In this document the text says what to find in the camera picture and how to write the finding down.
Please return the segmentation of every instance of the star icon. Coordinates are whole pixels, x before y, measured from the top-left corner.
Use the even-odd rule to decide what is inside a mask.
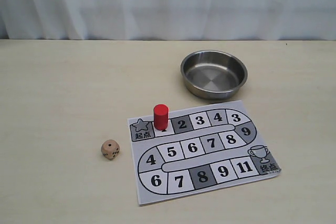
[[[144,122],[142,119],[139,119],[138,122],[133,123],[132,125],[136,128],[136,132],[141,131],[141,130],[148,130],[147,125],[149,124],[149,122]]]

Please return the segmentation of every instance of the bowl rim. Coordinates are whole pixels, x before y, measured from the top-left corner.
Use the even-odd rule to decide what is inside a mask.
[[[211,91],[211,90],[203,89],[203,88],[197,86],[195,83],[191,82],[191,81],[187,78],[187,76],[186,76],[186,74],[185,74],[185,72],[184,72],[184,70],[183,70],[184,65],[185,65],[185,63],[186,63],[191,57],[193,57],[193,56],[195,56],[195,55],[197,55],[197,54],[200,54],[200,53],[202,53],[202,52],[214,52],[214,53],[217,53],[217,54],[219,54],[219,55],[229,56],[229,57],[233,58],[235,61],[237,61],[238,64],[242,67],[243,72],[244,72],[244,78],[243,78],[243,80],[240,82],[240,84],[237,85],[237,86],[235,86],[235,87],[233,87],[233,88],[231,88],[231,89],[227,89],[227,90],[223,90],[223,91]],[[182,74],[182,76],[183,76],[184,81],[188,82],[188,83],[191,84],[194,88],[196,88],[196,89],[198,89],[198,90],[200,90],[200,91],[207,92],[207,93],[212,93],[212,94],[223,94],[223,93],[231,93],[231,92],[234,92],[234,91],[240,89],[240,88],[246,83],[246,81],[247,81],[247,77],[248,77],[247,68],[246,68],[245,64],[244,64],[241,60],[239,60],[236,56],[234,56],[234,55],[232,55],[232,54],[229,54],[229,53],[227,53],[227,52],[223,52],[223,51],[220,51],[220,50],[198,50],[198,51],[195,51],[195,52],[192,52],[192,53],[188,54],[188,55],[182,60],[182,62],[181,62],[180,71],[181,71],[181,74]]]

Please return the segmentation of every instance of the white curtain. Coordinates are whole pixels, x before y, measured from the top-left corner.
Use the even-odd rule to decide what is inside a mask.
[[[336,39],[336,0],[0,0],[11,39]]]

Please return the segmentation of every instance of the board path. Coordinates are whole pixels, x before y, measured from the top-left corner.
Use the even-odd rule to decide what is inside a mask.
[[[139,205],[268,179],[281,168],[242,101],[128,119]]]

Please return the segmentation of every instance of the dice pip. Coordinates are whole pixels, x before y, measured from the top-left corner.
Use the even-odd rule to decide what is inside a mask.
[[[107,159],[114,159],[119,154],[120,146],[115,140],[107,140],[100,150]]]

